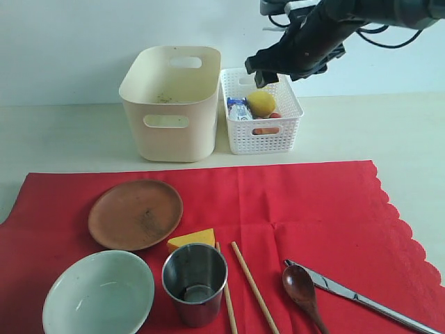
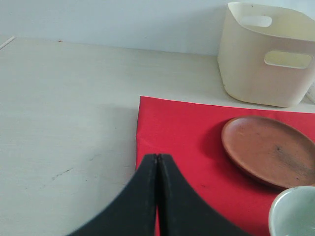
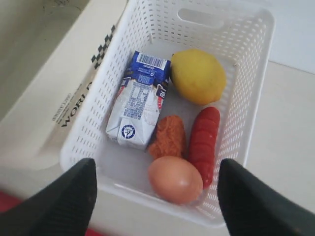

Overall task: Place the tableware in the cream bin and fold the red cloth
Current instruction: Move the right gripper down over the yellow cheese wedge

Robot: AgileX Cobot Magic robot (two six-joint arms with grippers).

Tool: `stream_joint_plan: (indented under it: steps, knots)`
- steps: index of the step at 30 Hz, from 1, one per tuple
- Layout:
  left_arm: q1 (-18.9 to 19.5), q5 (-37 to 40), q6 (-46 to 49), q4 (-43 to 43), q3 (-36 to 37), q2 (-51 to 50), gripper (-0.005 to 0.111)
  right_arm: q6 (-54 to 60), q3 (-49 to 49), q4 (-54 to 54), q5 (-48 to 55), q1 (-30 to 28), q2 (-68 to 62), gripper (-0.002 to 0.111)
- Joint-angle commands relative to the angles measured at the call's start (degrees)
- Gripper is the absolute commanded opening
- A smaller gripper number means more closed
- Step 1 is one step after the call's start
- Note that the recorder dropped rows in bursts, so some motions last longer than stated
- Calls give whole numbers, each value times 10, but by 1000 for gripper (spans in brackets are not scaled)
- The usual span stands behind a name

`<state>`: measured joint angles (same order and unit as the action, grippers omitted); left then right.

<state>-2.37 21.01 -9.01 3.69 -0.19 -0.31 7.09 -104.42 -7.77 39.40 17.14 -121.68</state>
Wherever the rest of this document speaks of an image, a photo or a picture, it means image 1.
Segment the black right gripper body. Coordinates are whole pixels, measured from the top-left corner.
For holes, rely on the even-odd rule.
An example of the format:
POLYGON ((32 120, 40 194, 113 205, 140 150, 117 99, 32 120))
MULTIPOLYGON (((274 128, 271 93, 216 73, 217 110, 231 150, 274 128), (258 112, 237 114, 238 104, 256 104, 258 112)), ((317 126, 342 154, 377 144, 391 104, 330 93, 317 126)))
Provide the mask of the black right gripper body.
POLYGON ((332 19, 323 6, 314 6, 306 15, 294 10, 287 15, 290 25, 274 45, 254 56, 257 70, 288 76, 292 81, 306 79, 327 70, 327 63, 345 53, 347 22, 332 19))

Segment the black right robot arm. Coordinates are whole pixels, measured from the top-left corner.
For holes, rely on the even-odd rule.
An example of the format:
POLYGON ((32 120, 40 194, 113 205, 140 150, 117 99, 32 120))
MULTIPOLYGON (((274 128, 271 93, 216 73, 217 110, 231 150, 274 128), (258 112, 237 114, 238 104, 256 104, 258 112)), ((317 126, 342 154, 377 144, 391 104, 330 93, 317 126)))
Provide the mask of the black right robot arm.
POLYGON ((344 55, 343 42, 367 24, 422 31, 444 18, 443 1, 261 1, 264 16, 287 15, 289 25, 274 45, 245 61, 258 88, 322 74, 344 55))

